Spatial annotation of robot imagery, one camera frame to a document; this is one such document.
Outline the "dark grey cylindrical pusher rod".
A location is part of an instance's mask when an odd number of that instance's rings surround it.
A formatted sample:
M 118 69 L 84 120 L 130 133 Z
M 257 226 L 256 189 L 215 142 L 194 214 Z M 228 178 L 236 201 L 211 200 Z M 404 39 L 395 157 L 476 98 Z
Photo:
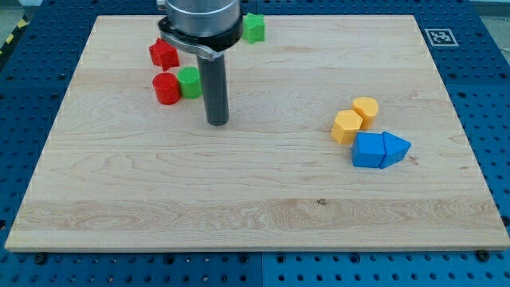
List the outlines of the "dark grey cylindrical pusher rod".
M 206 120 L 213 126 L 229 121 L 226 65 L 224 55 L 212 60 L 197 56 Z

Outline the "black and silver mounting flange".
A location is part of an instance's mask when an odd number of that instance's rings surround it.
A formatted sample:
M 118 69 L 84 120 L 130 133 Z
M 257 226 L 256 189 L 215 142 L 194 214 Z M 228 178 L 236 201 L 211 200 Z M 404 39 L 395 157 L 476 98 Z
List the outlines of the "black and silver mounting flange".
M 207 60 L 220 57 L 225 50 L 234 46 L 243 33 L 242 16 L 240 16 L 231 28 L 208 37 L 199 37 L 186 34 L 176 28 L 169 17 L 164 17 L 158 22 L 160 37 L 168 44 L 183 52 L 198 55 Z

